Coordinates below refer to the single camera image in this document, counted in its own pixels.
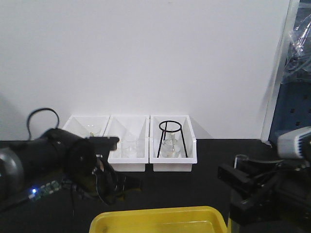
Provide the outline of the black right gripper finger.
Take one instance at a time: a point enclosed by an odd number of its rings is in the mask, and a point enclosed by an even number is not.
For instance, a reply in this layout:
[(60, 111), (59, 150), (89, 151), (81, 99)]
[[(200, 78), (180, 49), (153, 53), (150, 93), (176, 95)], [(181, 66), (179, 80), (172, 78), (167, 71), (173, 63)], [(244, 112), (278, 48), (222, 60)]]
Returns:
[(282, 163), (284, 160), (248, 160), (248, 164), (253, 167), (275, 167), (278, 164)]
[(248, 174), (227, 164), (218, 166), (217, 176), (237, 192), (249, 192), (251, 189), (252, 182)]

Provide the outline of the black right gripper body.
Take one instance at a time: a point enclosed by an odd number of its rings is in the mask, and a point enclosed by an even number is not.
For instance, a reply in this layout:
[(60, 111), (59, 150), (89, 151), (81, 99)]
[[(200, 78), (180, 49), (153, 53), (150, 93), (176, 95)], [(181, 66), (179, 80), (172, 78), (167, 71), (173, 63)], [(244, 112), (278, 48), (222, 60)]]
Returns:
[(248, 165), (249, 192), (230, 200), (230, 218), (239, 225), (285, 220), (311, 231), (311, 167), (304, 161), (283, 161), (275, 167)]

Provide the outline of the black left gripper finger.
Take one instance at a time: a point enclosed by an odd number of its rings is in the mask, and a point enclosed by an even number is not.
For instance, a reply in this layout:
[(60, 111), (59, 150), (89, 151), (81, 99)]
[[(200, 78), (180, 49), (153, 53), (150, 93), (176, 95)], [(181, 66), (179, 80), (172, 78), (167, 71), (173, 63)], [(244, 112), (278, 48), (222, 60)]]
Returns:
[(120, 139), (116, 136), (93, 136), (87, 141), (94, 147), (96, 152), (110, 152), (117, 149)]
[(142, 189), (142, 181), (123, 173), (118, 173), (117, 197), (122, 197), (128, 191), (140, 191)]

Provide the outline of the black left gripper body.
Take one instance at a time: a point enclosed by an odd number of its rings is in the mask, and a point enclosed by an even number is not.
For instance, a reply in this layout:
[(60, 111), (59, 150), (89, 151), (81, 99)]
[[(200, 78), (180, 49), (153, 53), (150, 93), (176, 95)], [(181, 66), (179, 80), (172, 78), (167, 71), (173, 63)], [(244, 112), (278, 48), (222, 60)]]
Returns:
[(68, 149), (64, 171), (84, 196), (107, 205), (117, 200), (118, 175), (108, 162), (110, 152), (96, 152), (87, 138), (80, 138)]

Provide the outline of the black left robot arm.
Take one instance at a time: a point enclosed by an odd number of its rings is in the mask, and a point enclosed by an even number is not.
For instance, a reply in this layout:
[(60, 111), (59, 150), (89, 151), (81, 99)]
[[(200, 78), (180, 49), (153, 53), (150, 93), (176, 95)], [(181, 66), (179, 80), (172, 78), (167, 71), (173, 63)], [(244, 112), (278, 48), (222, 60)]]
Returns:
[(83, 138), (57, 128), (35, 140), (11, 142), (0, 150), (0, 199), (8, 200), (61, 171), (83, 196), (112, 205), (127, 191), (141, 189), (140, 179), (116, 171), (108, 162), (119, 140)]

